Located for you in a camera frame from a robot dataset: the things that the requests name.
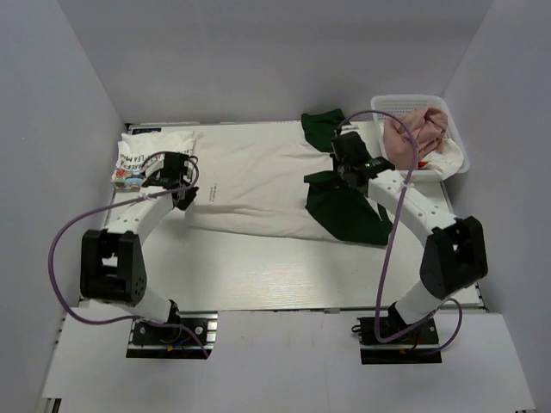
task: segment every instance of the gray wall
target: gray wall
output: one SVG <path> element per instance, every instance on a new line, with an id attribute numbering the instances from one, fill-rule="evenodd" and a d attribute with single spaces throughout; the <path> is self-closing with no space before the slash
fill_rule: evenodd
<path id="1" fill-rule="evenodd" d="M 68 219 L 108 200 L 123 125 L 54 0 L 3 0 L 0 39 L 0 410 L 27 413 L 62 316 L 49 244 Z M 73 304 L 86 225 L 68 233 L 56 261 Z"/>
<path id="2" fill-rule="evenodd" d="M 441 95 L 491 0 L 59 0 L 126 122 Z"/>
<path id="3" fill-rule="evenodd" d="M 444 97 L 471 170 L 455 210 L 485 229 L 482 293 L 500 311 L 538 411 L 551 412 L 551 3 L 495 0 Z"/>

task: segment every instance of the white table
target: white table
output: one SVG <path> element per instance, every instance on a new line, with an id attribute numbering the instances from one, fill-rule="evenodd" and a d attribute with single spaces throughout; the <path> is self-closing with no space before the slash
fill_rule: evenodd
<path id="1" fill-rule="evenodd" d="M 379 156 L 373 122 L 358 125 L 369 152 Z M 287 128 L 289 134 L 302 136 L 299 122 L 171 127 L 211 133 L 220 139 L 231 139 L 236 133 L 269 136 L 274 128 Z M 449 210 L 439 182 L 419 183 L 416 188 Z M 114 201 L 134 196 L 118 193 Z M 110 218 L 120 213 L 114 210 Z M 374 307 L 385 250 L 190 229 L 184 214 L 175 210 L 147 238 L 143 252 L 148 283 L 174 299 L 182 311 L 221 311 Z M 393 249 L 384 305 L 399 299 L 419 279 L 422 255 L 418 240 L 402 225 Z M 480 304 L 474 287 L 456 297 L 467 306 Z"/>
<path id="2" fill-rule="evenodd" d="M 83 317 L 121 315 L 76 309 Z M 485 412 L 534 409 L 499 314 L 467 314 L 442 364 L 362 366 L 356 315 L 222 312 L 207 361 L 125 357 L 130 322 L 102 327 L 68 318 L 43 397 L 60 413 Z M 441 340 L 457 316 L 435 317 Z"/>

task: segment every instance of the black metal base plate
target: black metal base plate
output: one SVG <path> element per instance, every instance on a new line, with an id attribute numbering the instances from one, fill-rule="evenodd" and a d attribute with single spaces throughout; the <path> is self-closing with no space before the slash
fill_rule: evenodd
<path id="1" fill-rule="evenodd" d="M 440 352 L 426 354 L 427 350 L 374 350 L 360 349 L 363 365 L 370 364 L 439 364 Z"/>
<path id="2" fill-rule="evenodd" d="M 181 317 L 180 323 L 195 332 L 197 327 L 202 328 L 201 334 L 196 334 L 201 344 L 207 345 L 208 318 L 203 317 Z M 145 358 L 145 359 L 196 359 L 205 360 L 202 350 L 195 341 L 189 340 L 182 348 L 174 348 L 169 351 L 169 346 L 179 342 L 187 335 L 183 332 L 181 335 L 175 334 L 174 339 L 167 340 L 159 337 L 159 328 L 151 327 L 146 323 L 135 323 L 127 349 L 127 358 Z"/>
<path id="3" fill-rule="evenodd" d="M 442 363 L 440 352 L 428 354 L 430 348 L 438 346 L 438 332 L 434 320 L 429 320 L 420 325 L 409 335 L 404 336 L 397 342 L 382 344 L 375 338 L 375 318 L 358 318 L 360 322 L 359 338 L 362 346 L 360 348 L 362 364 L 434 364 Z M 392 335 L 385 322 L 381 319 L 381 335 L 383 337 Z"/>

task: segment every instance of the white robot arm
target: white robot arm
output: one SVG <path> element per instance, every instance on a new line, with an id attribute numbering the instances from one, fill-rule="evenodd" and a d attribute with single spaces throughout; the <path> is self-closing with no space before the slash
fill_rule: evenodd
<path id="1" fill-rule="evenodd" d="M 370 158 L 356 132 L 343 131 L 332 140 L 333 168 L 340 182 L 396 213 L 404 185 L 401 174 L 385 158 Z M 400 221 L 424 246 L 421 280 L 388 310 L 394 332 L 423 319 L 451 295 L 488 272 L 482 225 L 438 209 L 415 188 L 408 188 Z"/>
<path id="2" fill-rule="evenodd" d="M 131 205 L 100 231 L 83 236 L 80 290 L 88 299 L 119 306 L 155 323 L 176 320 L 177 306 L 147 285 L 141 246 L 158 222 L 175 207 L 185 211 L 198 188 L 188 186 L 189 157 L 167 152 L 164 164 L 145 180 L 139 191 L 145 200 Z M 173 194 L 147 198 L 167 189 Z"/>

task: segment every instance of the laundry basket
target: laundry basket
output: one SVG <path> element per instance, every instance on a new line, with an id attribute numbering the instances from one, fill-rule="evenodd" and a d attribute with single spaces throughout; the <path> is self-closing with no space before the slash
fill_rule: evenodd
<path id="1" fill-rule="evenodd" d="M 459 132 L 457 132 L 454 119 L 449 112 L 448 106 L 441 97 L 430 95 L 384 95 L 375 96 L 371 99 L 372 109 L 382 110 L 395 115 L 407 114 L 412 110 L 427 107 L 439 108 L 448 114 L 448 130 L 444 135 L 444 139 L 452 139 L 457 143 L 463 152 L 463 165 L 456 173 L 462 174 L 467 172 L 469 168 L 467 153 L 465 152 L 465 148 L 461 142 L 461 137 L 459 136 Z M 385 151 L 385 146 L 382 140 L 384 123 L 387 117 L 382 114 L 374 114 L 373 118 L 376 126 L 375 129 L 377 130 L 377 135 L 379 137 L 379 145 L 381 146 L 382 155 L 383 157 L 387 157 L 387 151 Z M 401 170 L 400 173 L 405 176 L 407 171 Z M 441 181 L 441 178 L 434 170 L 416 170 L 412 174 L 412 181 Z"/>

